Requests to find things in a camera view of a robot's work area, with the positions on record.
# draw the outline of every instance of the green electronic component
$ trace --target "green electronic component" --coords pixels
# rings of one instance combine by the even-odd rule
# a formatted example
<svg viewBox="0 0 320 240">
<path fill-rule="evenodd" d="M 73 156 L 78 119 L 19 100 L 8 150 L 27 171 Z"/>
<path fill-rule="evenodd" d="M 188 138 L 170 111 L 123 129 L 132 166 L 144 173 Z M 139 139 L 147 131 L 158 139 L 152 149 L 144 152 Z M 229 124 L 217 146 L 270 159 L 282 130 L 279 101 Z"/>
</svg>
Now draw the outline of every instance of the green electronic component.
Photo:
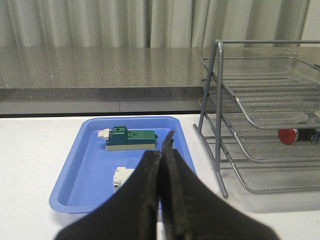
<svg viewBox="0 0 320 240">
<path fill-rule="evenodd" d="M 128 130 L 115 126 L 105 143 L 107 151 L 155 149 L 158 136 L 154 130 Z"/>
</svg>

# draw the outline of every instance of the mesh shelf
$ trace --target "mesh shelf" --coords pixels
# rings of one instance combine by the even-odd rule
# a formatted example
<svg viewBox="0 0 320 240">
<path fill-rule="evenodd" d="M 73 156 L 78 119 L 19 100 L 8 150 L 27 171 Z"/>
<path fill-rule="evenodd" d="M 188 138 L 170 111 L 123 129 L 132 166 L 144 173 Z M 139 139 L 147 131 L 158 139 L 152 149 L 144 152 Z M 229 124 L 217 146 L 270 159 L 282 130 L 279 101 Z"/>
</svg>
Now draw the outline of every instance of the mesh shelf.
<svg viewBox="0 0 320 240">
<path fill-rule="evenodd" d="M 207 68 L 208 59 L 203 63 Z M 259 129 L 280 129 L 283 124 L 286 128 L 302 128 L 297 125 L 301 121 L 307 123 L 304 128 L 320 127 L 319 78 L 316 67 L 292 57 L 223 61 L 223 89 Z M 283 113 L 286 118 L 273 117 Z"/>
<path fill-rule="evenodd" d="M 195 129 L 224 198 L 221 150 L 253 193 L 320 190 L 319 143 L 285 145 L 278 137 L 279 129 L 320 129 L 320 66 L 289 56 L 224 58 L 224 44 L 306 43 L 320 41 L 217 39 L 210 58 L 201 60 L 207 77 Z M 204 118 L 215 137 L 214 153 L 202 134 Z"/>
<path fill-rule="evenodd" d="M 279 140 L 276 129 L 257 129 L 248 123 L 242 113 L 228 113 L 226 117 L 236 133 L 236 138 L 222 138 L 232 159 L 242 159 L 245 155 L 245 158 L 257 163 L 319 161 L 320 145 L 317 143 L 298 141 L 285 145 Z"/>
<path fill-rule="evenodd" d="M 228 114 L 233 120 L 239 119 L 237 124 L 246 123 L 246 119 L 241 116 L 243 114 Z M 214 122 L 216 115 L 208 114 L 209 121 Z M 249 126 L 254 131 L 247 131 L 248 122 L 246 127 L 242 128 L 237 125 L 237 129 L 242 129 L 245 134 L 244 138 L 249 139 L 251 150 L 255 151 L 257 157 L 264 159 L 266 157 L 280 156 L 281 153 L 286 151 L 286 148 L 293 149 L 286 153 L 286 157 L 296 157 L 297 160 L 305 158 L 306 154 L 316 157 L 320 147 L 317 144 L 311 144 L 311 151 L 305 150 L 303 144 L 298 146 L 287 146 L 282 144 L 273 136 L 261 136 L 258 129 Z M 277 134 L 275 130 L 268 130 L 267 132 Z M 236 172 L 241 184 L 250 192 L 257 194 L 277 193 L 277 192 L 294 192 L 294 191 L 318 191 L 320 190 L 320 161 L 285 161 L 285 162 L 269 162 L 257 163 L 250 161 L 241 150 L 239 143 L 235 140 L 230 130 L 223 123 L 221 125 L 221 137 L 227 149 L 227 154 L 231 157 L 230 162 Z"/>
</svg>

